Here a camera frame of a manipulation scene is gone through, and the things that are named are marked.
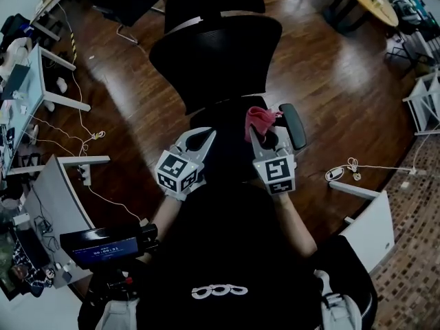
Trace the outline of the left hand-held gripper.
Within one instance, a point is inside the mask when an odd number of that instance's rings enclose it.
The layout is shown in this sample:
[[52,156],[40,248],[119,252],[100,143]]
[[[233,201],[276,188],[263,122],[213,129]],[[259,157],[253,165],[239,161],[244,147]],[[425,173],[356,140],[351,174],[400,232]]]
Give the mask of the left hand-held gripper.
[[216,138],[217,131],[198,127],[184,132],[176,144],[164,151],[155,166],[155,179],[163,191],[182,193],[204,179],[204,160]]

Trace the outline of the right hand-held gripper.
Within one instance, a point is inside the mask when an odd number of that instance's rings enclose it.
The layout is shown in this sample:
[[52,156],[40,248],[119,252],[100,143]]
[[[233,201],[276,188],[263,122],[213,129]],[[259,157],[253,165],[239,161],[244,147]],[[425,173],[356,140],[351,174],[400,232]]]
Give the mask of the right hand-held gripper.
[[274,129],[278,139],[275,151],[266,151],[261,146],[253,127],[250,127],[249,132],[255,156],[252,163],[266,191],[270,195],[294,191],[296,189],[295,170],[297,163],[287,129]]

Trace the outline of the pink cloth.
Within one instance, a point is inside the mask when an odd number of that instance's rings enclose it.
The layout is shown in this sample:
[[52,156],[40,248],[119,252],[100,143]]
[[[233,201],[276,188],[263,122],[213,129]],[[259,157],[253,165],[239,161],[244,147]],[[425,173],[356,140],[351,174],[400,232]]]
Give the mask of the pink cloth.
[[265,138],[270,127],[278,118],[283,115],[282,111],[273,112],[270,109],[261,107],[250,107],[245,117],[245,141],[251,142],[250,129],[254,127],[255,131]]

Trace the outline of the person's right forearm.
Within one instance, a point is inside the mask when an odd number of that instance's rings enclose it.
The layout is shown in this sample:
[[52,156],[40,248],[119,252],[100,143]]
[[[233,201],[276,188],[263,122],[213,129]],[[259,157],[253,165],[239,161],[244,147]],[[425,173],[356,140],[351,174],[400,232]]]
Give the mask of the person's right forearm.
[[301,219],[287,193],[273,198],[281,229],[285,233],[295,252],[303,258],[309,258],[317,250],[317,245],[305,223]]

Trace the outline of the person's left forearm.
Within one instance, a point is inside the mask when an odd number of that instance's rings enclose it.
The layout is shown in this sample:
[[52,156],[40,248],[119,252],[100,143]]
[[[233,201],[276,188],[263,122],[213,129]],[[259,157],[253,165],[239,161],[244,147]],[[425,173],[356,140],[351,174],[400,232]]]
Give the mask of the person's left forearm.
[[157,209],[151,223],[157,228],[157,238],[161,241],[176,219],[182,202],[174,197],[165,196],[160,207]]

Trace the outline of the black chair seat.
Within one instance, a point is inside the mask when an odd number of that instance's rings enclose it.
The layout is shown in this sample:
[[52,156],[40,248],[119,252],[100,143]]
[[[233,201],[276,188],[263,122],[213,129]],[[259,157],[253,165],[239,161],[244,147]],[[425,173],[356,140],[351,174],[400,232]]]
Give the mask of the black chair seat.
[[245,118],[251,107],[266,109],[267,105],[262,96],[245,96],[214,104],[190,119],[193,129],[212,127],[217,132],[203,161],[209,184],[235,184],[257,178],[252,144],[245,140]]

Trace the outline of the person's black shirt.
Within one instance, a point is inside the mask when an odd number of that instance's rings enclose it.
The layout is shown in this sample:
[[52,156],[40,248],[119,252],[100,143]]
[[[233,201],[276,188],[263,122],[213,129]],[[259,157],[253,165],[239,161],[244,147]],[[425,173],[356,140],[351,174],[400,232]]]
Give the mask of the person's black shirt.
[[315,270],[355,301],[362,330],[372,330],[377,293],[347,239],[332,236],[301,257],[273,198],[247,183],[190,193],[147,261],[137,330],[320,330]]

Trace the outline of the white desk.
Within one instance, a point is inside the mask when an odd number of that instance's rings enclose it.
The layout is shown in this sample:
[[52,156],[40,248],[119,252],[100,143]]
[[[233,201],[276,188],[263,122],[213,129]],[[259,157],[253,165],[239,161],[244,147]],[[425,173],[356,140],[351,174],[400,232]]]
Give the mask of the white desk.
[[329,186],[368,201],[357,217],[344,218],[344,228],[340,234],[347,239],[366,271],[372,272],[395,245],[388,193],[338,181],[330,181]]

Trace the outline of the black display screen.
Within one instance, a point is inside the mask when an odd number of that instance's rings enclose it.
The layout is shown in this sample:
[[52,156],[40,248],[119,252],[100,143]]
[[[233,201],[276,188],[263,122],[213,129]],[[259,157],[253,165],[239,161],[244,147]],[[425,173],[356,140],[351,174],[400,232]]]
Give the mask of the black display screen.
[[103,263],[136,258],[158,245],[158,230],[154,224],[122,225],[61,234],[60,246],[82,269]]

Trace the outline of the light blue desk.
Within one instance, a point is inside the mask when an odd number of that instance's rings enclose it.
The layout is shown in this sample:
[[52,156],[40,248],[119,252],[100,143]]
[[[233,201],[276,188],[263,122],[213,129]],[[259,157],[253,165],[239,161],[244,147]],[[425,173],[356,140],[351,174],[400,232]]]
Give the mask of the light blue desk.
[[29,72],[19,88],[21,97],[5,101],[0,110],[0,125],[3,131],[14,129],[12,148],[5,147],[3,150],[2,174],[4,176],[9,174],[13,158],[28,124],[45,100],[81,111],[91,110],[91,107],[86,103],[46,90],[42,57],[46,57],[72,72],[76,70],[74,64],[38,45],[30,52],[25,62],[25,66],[29,67]]

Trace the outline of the round wooden table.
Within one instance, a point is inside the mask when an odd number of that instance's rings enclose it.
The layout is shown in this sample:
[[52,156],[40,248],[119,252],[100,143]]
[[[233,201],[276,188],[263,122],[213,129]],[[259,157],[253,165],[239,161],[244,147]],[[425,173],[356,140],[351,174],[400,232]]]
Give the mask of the round wooden table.
[[[356,6],[361,6],[364,14],[356,21],[347,24],[344,20]],[[340,34],[350,34],[356,31],[371,16],[391,28],[399,25],[397,13],[388,0],[333,0],[323,11],[323,16],[326,22]]]

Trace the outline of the grey sling bag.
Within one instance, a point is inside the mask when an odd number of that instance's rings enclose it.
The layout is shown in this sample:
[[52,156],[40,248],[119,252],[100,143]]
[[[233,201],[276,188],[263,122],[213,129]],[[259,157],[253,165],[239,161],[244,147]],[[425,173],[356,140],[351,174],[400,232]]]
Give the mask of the grey sling bag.
[[362,317],[355,301],[348,295],[333,292],[325,271],[316,269],[314,276],[322,282],[320,330],[362,330]]

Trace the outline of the black monitor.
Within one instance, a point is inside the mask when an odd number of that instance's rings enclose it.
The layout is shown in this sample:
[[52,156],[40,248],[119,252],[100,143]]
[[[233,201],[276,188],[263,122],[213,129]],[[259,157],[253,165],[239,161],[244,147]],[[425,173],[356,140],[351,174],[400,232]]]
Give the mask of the black monitor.
[[36,269],[50,264],[50,258],[33,229],[16,230],[15,234],[24,253]]

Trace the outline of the grey laptop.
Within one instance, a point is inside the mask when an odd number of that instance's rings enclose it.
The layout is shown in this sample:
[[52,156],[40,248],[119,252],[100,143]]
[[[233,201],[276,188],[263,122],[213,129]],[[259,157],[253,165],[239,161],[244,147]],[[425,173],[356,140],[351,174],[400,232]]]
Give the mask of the grey laptop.
[[13,93],[18,91],[23,84],[28,72],[30,70],[29,66],[16,64],[12,69],[9,79],[7,80],[3,91],[0,95],[1,100],[12,100]]

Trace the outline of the white shelf frame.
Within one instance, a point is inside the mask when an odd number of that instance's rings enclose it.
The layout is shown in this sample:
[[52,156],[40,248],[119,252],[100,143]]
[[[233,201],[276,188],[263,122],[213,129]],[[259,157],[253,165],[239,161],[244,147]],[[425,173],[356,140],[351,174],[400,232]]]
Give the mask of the white shelf frame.
[[415,135],[440,135],[440,70],[419,77],[402,102],[410,109]]

